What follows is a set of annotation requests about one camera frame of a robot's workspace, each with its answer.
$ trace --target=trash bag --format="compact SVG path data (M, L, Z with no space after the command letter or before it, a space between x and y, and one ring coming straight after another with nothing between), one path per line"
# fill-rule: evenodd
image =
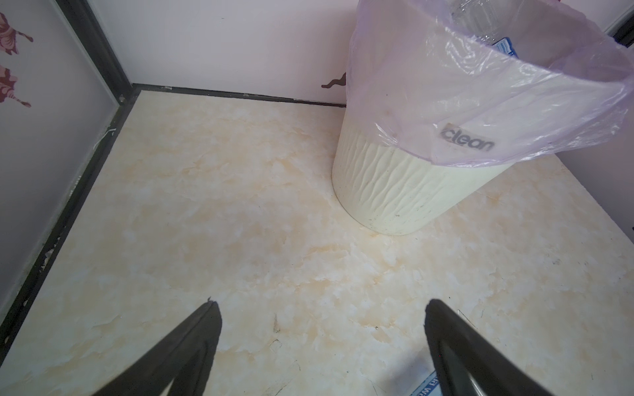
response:
M346 111L376 143L482 167L607 141L633 89L634 53L554 0L360 0Z

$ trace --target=textured wave pattern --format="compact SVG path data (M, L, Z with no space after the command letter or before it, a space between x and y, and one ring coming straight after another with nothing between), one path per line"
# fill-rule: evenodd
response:
M367 140L346 115L332 169L332 184L346 211L388 235L423 227L509 168L440 167L394 147Z

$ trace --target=brown tail decal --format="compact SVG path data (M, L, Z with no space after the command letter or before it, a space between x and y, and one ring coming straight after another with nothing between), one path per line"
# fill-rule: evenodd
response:
M344 73L343 76L341 76L341 78L339 80L333 80L331 82L329 82L327 85L321 86L322 88L330 88L332 86L345 86L346 85L346 74Z
M33 42L33 37L18 32L9 26L9 21L6 20L6 16L0 13L0 50L9 55L11 55L11 53L18 54L18 47L16 45L16 36L18 34L26 37L30 42Z
M6 98L16 100L26 107L31 107L29 102L23 102L15 97L13 91L15 90L15 83L18 77L11 75L11 70L0 66L0 103Z

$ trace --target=beige marble surface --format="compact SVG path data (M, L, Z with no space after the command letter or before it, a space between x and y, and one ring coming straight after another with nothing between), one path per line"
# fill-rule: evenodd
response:
M554 156L424 229L333 195L344 109L144 92L0 369L86 395L211 297L206 395L404 395L442 298L556 395L634 394L634 245Z

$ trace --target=trash can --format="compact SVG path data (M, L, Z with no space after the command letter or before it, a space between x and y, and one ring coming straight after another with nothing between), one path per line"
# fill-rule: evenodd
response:
M332 182L374 231L423 227L513 163L607 141L634 58L551 0L361 0Z

